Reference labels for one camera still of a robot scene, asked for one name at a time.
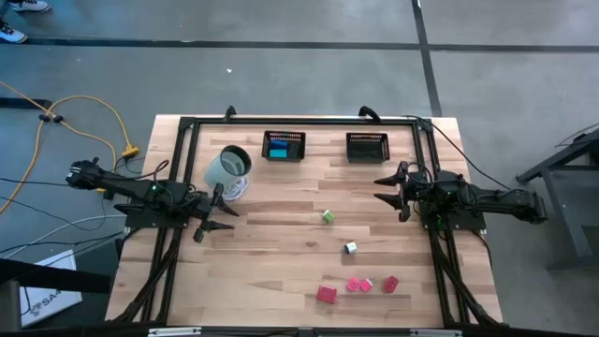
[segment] yellow cable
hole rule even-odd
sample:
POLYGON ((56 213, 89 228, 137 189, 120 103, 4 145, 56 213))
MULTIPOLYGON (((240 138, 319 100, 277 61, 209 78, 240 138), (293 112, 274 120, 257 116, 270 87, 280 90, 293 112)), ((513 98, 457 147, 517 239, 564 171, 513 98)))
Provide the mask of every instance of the yellow cable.
MULTIPOLYGON (((66 97, 63 99, 59 99, 58 101, 54 102, 54 104, 52 104, 50 106, 49 109, 46 109, 42 106, 40 106, 39 104, 36 103, 36 101, 34 101, 33 99, 29 98, 27 95, 22 94, 20 91, 18 91, 17 89, 11 87, 10 85, 4 83, 3 81, 0 81, 0 85, 3 85, 4 87, 8 88, 10 91, 12 91, 13 93, 23 97, 24 99, 26 99, 27 101, 29 101, 31 104, 35 105, 36 107, 38 107, 39 109, 43 110, 47 115, 51 116, 51 117, 55 117, 56 115, 52 112, 52 110, 60 103, 66 102, 67 100, 70 99, 74 99, 74 98, 84 98, 84 99, 91 99, 93 101, 96 101, 102 105, 104 105, 105 107, 107 107, 108 109, 110 109, 112 112, 114 112, 114 115, 116 116, 116 118, 119 120, 119 123, 121 124, 121 128, 123 129, 123 135, 124 135, 124 139, 125 142, 127 143, 127 149, 129 148, 133 148, 133 146, 131 145, 131 143, 129 142, 129 137, 127 136, 125 127, 124 127, 124 123, 123 120, 121 119, 121 116, 119 115, 119 112, 117 112, 113 107, 111 107, 108 103, 102 101, 99 98, 95 98, 92 96, 87 96, 87 95, 74 95, 74 96, 70 96, 70 97, 66 97)), ((33 168, 34 164, 36 163, 37 160, 37 153, 38 153, 38 149, 39 149, 39 138, 41 135, 41 128, 44 125, 44 122, 40 122, 39 126, 37 127, 37 134, 36 134, 36 148, 34 150, 34 155, 31 158, 31 162, 29 163, 29 167, 27 168, 27 171, 25 171, 25 173, 23 174, 21 180, 24 182, 27 177, 29 176, 29 173, 31 172, 31 169, 33 168)), ((96 139, 99 140, 103 143, 105 143, 110 150, 112 151, 112 166, 114 168, 116 168, 116 150, 114 149, 114 146, 112 146, 112 144, 110 144, 107 140, 102 139, 98 136, 94 136, 94 135, 90 135, 87 134, 85 132, 79 131, 78 129, 74 128, 73 126, 65 123, 65 122, 61 122, 61 125, 64 125, 67 129, 69 129, 71 132, 80 135, 80 136, 84 136, 90 139, 96 139)), ((14 199, 17 194, 19 193, 19 191, 22 188, 23 183, 19 183, 17 185, 17 187, 14 189, 14 191, 12 191, 12 194, 10 195, 10 199, 14 199)), ((8 207, 8 205, 10 204, 10 200, 7 200, 7 202, 4 203, 4 205, 0 208, 0 214, 8 207)))
POLYGON ((50 110, 53 110, 53 107, 56 107, 57 105, 59 105, 63 102, 66 102, 67 100, 76 99, 76 98, 93 100, 93 101, 98 102, 101 105, 105 106, 110 111, 112 111, 112 113, 114 113, 114 116, 116 116, 116 119, 119 120, 119 124, 121 125, 121 128, 123 130, 124 142, 127 144, 127 146, 132 146, 131 142, 129 142, 129 135, 127 135, 127 130, 124 127, 124 123, 123 123, 123 120, 121 119, 121 115, 119 114, 119 112, 117 110, 115 110, 113 107, 111 107, 108 103, 106 103, 105 101, 103 101, 99 98, 96 98, 93 96, 88 96, 88 95, 73 95, 73 96, 69 96, 69 97, 57 100, 56 102, 54 102, 54 104, 52 104, 52 106, 50 107, 50 110))
MULTIPOLYGON (((21 178, 22 182, 24 182, 25 179, 27 179, 27 176, 29 176, 29 172, 31 172, 31 169, 34 167, 34 164, 36 163, 37 150, 39 149, 39 136, 41 134, 41 127, 43 125, 44 125, 44 122, 39 122, 39 126, 37 127, 36 148, 34 149, 34 156, 33 156, 33 158, 31 158, 31 162, 29 163, 29 167, 27 168, 27 171, 25 171, 25 174, 22 175, 22 178, 21 178)), ((22 183, 19 183, 17 185, 17 187, 15 188, 15 190, 12 191, 12 194, 9 197, 10 200, 14 199, 17 196, 17 194, 21 190, 21 187, 22 187, 22 183)), ((4 205, 2 205, 2 207, 0 208, 0 214, 2 214, 2 212, 8 207, 8 205, 10 204, 10 200, 7 200, 7 202, 5 202, 4 205)))

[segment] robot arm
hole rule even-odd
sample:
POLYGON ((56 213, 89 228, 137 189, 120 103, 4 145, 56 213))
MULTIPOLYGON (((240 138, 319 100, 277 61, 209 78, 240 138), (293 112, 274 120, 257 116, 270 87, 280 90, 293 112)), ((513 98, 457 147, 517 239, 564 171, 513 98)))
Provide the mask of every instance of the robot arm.
MULTIPOLYGON (((166 165, 168 161, 161 163, 157 170, 165 168, 166 165)), ((194 235, 196 242, 201 242, 204 231, 233 228, 209 219, 214 208, 239 216, 223 201, 223 186, 220 183, 214 188, 212 198, 209 198, 207 192, 195 191, 186 183, 127 178, 106 171, 97 165, 97 158, 93 161, 74 162, 66 181, 74 188, 102 188, 131 198, 128 204, 114 206, 128 215, 125 223, 128 227, 181 228, 187 226, 190 217, 195 217, 201 220, 201 225, 194 235)))
POLYGON ((535 192, 519 189, 485 190, 467 183, 462 175, 449 171, 440 171, 437 181, 431 182, 426 179, 427 172, 408 172, 408 167, 407 162, 401 162, 394 175, 374 182, 388 186, 400 185, 397 195, 374 196, 394 209, 402 210, 401 222, 410 217, 408 201, 426 202, 430 210, 439 215, 457 211, 493 212, 511 214, 532 224, 547 220, 543 199, 535 192))

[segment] black clamp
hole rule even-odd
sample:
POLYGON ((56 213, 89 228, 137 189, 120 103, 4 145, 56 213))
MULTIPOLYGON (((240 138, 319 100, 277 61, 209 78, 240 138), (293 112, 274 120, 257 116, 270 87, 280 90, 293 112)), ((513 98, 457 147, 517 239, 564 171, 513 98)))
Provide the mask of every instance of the black clamp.
POLYGON ((368 108, 367 106, 363 106, 362 108, 359 109, 358 117, 366 117, 366 116, 371 117, 373 119, 373 122, 375 122, 375 123, 383 122, 381 120, 381 117, 379 117, 378 114, 376 114, 376 112, 374 112, 374 110, 368 108))
POLYGON ((235 111, 235 108, 233 106, 228 106, 225 112, 225 123, 229 123, 231 116, 236 114, 237 112, 235 111))
POLYGON ((428 133, 432 133, 432 121, 424 118, 416 118, 416 125, 428 133))

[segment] pink cube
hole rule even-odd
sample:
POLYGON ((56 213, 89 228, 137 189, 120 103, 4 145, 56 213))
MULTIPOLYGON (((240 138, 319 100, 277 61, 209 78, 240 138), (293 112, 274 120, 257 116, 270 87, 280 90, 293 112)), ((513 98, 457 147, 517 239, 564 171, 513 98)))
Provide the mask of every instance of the pink cube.
POLYGON ((369 292, 373 288, 373 282, 369 279, 362 281, 359 285, 359 288, 362 289, 363 292, 369 292))
POLYGON ((355 292, 359 290, 359 279, 356 277, 351 277, 347 280, 347 290, 355 292))

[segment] red cube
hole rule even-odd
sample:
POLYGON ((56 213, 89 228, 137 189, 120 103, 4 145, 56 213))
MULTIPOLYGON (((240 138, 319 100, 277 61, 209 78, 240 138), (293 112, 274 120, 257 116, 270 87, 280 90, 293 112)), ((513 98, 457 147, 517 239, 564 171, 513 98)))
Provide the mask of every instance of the red cube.
POLYGON ((332 286, 320 286, 318 288, 318 294, 316 299, 326 303, 334 304, 335 298, 337 297, 337 289, 332 286))
POLYGON ((400 282, 400 280, 398 280, 397 277, 389 276, 385 280, 385 283, 383 284, 383 291, 385 291, 387 293, 392 293, 393 291, 395 291, 395 287, 397 286, 397 283, 399 283, 399 282, 400 282))

